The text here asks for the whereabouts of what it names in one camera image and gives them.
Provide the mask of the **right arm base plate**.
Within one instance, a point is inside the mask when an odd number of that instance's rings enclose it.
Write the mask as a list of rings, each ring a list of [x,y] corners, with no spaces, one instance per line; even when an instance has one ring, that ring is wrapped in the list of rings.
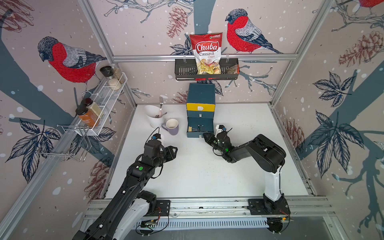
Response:
[[[253,216],[261,215],[290,215],[288,202],[281,197],[276,202],[266,199],[248,199],[247,209]]]

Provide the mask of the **red Chuba cassava chips bag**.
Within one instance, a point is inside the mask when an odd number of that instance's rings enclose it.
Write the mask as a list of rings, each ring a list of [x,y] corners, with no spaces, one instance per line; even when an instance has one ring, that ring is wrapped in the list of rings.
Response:
[[[190,35],[198,75],[221,74],[222,35],[223,33]]]

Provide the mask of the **beige spice jar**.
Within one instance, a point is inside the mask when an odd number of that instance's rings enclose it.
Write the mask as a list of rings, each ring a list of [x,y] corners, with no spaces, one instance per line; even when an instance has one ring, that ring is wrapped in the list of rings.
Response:
[[[91,98],[83,99],[81,104],[91,110],[97,117],[101,118],[103,116],[102,109]]]

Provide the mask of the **black lid spice jar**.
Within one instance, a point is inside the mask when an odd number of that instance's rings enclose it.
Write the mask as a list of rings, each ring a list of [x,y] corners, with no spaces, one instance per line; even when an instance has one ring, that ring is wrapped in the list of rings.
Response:
[[[120,80],[118,78],[116,78],[111,66],[104,66],[104,67],[100,68],[100,72],[102,73],[102,75],[104,77],[107,78],[108,86],[112,90],[117,91],[117,90],[121,89],[122,84],[121,84]]]

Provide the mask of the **small clear spice jar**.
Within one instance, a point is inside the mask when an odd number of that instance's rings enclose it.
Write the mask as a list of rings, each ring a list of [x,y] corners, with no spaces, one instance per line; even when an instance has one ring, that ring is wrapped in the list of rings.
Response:
[[[111,68],[113,70],[114,76],[120,81],[121,84],[124,83],[124,78],[123,78],[123,72],[119,68],[117,64],[111,64]]]

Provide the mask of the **teal bottom drawer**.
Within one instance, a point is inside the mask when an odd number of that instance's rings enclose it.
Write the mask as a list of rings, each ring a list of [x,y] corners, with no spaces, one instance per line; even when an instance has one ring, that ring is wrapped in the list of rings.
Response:
[[[187,137],[202,138],[204,133],[213,133],[213,123],[213,118],[188,118]]]

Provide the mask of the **teal drawer cabinet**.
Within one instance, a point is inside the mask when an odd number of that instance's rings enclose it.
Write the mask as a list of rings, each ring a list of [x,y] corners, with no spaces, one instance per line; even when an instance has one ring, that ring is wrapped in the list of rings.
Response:
[[[187,103],[216,104],[215,85],[191,83]]]

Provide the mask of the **purple mug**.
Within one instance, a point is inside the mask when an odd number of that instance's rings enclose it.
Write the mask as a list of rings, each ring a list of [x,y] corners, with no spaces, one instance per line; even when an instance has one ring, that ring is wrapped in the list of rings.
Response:
[[[179,122],[176,119],[169,119],[165,124],[162,124],[162,128],[170,135],[175,136],[179,132]]]

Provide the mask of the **white utensil cup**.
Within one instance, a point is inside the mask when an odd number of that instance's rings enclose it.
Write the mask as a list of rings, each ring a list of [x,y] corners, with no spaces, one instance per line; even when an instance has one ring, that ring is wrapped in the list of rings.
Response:
[[[161,127],[165,123],[165,118],[162,116],[162,111],[159,107],[147,105],[144,109],[152,128]]]

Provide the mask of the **orange spice jar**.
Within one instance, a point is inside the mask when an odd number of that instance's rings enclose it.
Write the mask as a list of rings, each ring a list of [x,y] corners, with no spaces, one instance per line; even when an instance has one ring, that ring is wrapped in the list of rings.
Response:
[[[89,128],[99,124],[99,117],[85,106],[79,106],[76,109],[76,114]]]

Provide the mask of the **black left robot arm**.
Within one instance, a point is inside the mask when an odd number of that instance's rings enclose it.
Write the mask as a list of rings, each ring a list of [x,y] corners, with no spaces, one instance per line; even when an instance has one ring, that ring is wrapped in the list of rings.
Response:
[[[158,139],[145,143],[144,153],[129,166],[116,195],[85,232],[78,231],[74,240],[122,240],[133,225],[156,207],[156,195],[143,188],[153,179],[157,167],[176,158],[177,147],[164,147]]]

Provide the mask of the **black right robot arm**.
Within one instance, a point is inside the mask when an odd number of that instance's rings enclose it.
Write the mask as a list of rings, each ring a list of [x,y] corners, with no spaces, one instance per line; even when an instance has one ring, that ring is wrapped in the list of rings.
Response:
[[[259,134],[253,140],[234,147],[228,137],[227,131],[216,135],[213,133],[203,134],[205,142],[219,151],[228,163],[234,164],[242,159],[252,157],[256,163],[265,171],[265,192],[263,201],[265,209],[271,213],[275,211],[285,198],[281,191],[281,168],[285,164],[286,152],[266,136]]]

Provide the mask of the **teal drawer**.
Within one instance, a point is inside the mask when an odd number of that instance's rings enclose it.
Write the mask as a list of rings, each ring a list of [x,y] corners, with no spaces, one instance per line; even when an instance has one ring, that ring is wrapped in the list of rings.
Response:
[[[213,123],[213,118],[188,118],[187,137],[202,138],[204,133],[213,133]]]
[[[187,111],[188,118],[206,118],[213,119],[215,112]]]

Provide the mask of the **metal fork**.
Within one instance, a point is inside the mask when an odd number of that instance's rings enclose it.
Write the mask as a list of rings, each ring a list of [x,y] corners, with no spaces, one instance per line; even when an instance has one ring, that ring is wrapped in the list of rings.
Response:
[[[164,105],[164,99],[163,97],[159,97],[159,100],[160,100],[160,110],[159,110],[159,118],[162,116],[162,110],[163,110],[163,105]]]

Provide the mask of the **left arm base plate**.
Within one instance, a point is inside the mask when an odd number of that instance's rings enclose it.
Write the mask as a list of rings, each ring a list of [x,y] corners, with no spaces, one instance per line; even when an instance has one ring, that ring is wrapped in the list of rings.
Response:
[[[145,203],[149,209],[144,218],[167,217],[170,213],[170,200],[156,200],[155,202],[145,200]]]

